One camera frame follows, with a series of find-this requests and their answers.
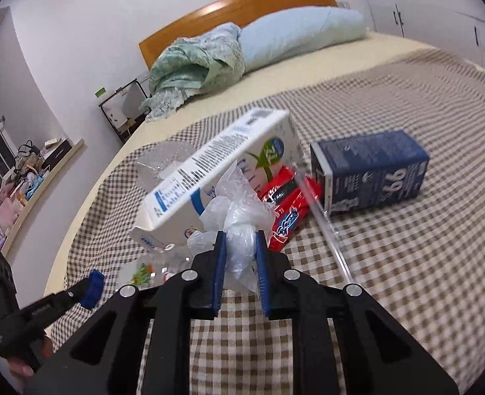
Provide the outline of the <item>clear drinking straw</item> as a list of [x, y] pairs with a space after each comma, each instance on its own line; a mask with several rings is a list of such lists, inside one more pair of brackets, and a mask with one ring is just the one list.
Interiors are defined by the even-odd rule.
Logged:
[[315, 193], [311, 188], [310, 184], [306, 181], [305, 172], [296, 164], [293, 164], [294, 180], [299, 186], [307, 204], [309, 205], [310, 211], [313, 214], [319, 229], [325, 239], [328, 246], [328, 250], [337, 265], [337, 268], [343, 278], [343, 283], [349, 284], [353, 282], [352, 273], [348, 267], [348, 264], [341, 251], [341, 244], [338, 240], [337, 231], [334, 229], [328, 215], [322, 208], [321, 204], [315, 197]]

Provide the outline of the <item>clear plastic bag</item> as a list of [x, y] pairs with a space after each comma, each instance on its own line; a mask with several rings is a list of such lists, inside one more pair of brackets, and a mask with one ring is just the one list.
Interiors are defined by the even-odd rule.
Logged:
[[219, 231], [226, 238], [225, 289], [236, 293], [256, 293], [256, 233], [269, 240], [275, 211], [261, 201], [250, 182], [234, 163], [215, 186], [216, 196], [200, 216], [203, 229], [187, 240], [191, 255], [212, 250]]

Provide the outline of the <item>red snack wrapper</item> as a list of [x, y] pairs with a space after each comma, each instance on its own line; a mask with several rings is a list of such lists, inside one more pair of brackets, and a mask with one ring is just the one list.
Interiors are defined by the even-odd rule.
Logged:
[[307, 216], [309, 204], [296, 183], [294, 170], [285, 166], [268, 182], [259, 197], [274, 208], [275, 223], [269, 240], [269, 250], [280, 252]]

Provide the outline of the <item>blue milk carton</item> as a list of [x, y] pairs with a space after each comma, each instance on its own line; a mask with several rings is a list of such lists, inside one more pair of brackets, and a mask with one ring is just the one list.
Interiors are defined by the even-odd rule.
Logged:
[[330, 215], [417, 197], [429, 164], [426, 150], [402, 130], [314, 141], [310, 159]]

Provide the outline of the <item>white milk carton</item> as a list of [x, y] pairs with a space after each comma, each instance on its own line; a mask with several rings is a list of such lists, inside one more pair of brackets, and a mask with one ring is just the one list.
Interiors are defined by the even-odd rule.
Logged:
[[300, 139], [287, 110], [252, 108], [172, 170], [143, 199], [129, 232], [147, 251], [184, 245], [204, 229], [200, 216], [221, 193], [216, 185], [234, 163], [255, 192], [281, 167], [300, 161]]

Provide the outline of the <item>pink bag on sill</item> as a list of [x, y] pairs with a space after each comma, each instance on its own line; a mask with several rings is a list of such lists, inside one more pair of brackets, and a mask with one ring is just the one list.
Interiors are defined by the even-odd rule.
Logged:
[[19, 216], [19, 206], [9, 198], [0, 204], [0, 235], [7, 236]]

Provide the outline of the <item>black box on sill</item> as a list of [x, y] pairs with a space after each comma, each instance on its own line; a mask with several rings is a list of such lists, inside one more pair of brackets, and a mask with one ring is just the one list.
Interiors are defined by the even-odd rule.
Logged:
[[72, 145], [68, 139], [47, 149], [43, 154], [42, 170], [53, 170], [71, 149]]

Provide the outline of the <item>black bedside trolley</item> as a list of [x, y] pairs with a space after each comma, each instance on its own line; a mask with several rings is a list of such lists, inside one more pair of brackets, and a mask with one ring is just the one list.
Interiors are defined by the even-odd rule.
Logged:
[[141, 109], [141, 105], [147, 98], [141, 82], [133, 79], [106, 94], [99, 103], [100, 111], [123, 145], [145, 121], [146, 112]]

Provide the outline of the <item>green clock display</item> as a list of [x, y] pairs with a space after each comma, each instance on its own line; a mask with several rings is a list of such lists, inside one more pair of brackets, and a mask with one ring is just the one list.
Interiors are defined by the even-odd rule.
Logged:
[[106, 88], [100, 88], [98, 91], [95, 92], [96, 97], [100, 97], [106, 93]]

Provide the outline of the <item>green floral quilt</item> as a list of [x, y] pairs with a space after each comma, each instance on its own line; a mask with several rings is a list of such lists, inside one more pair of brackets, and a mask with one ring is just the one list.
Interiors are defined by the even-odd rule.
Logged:
[[232, 22], [192, 38], [178, 38], [151, 66], [150, 96], [140, 109], [155, 121], [174, 114], [191, 97], [231, 87], [244, 75], [238, 38], [242, 29]]

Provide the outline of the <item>light blue pillow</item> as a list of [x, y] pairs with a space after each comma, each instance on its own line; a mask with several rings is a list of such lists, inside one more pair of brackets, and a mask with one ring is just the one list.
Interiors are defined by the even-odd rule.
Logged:
[[322, 48], [364, 39], [361, 13], [334, 6], [303, 6], [270, 13], [242, 28], [238, 38], [247, 72]]

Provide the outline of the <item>white built-in wardrobe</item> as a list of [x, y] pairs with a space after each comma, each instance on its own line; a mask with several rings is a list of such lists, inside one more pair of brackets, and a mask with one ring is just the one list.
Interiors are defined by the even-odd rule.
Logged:
[[441, 48], [485, 68], [482, 0], [367, 0], [374, 29]]

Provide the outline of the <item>wooden bed frame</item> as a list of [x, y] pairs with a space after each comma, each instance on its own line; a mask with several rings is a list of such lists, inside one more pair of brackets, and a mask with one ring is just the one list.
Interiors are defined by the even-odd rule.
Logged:
[[245, 27], [270, 13], [302, 6], [334, 6], [336, 0], [218, 0], [205, 5], [142, 40], [139, 48], [148, 67], [178, 38], [201, 35], [216, 26], [232, 22]]

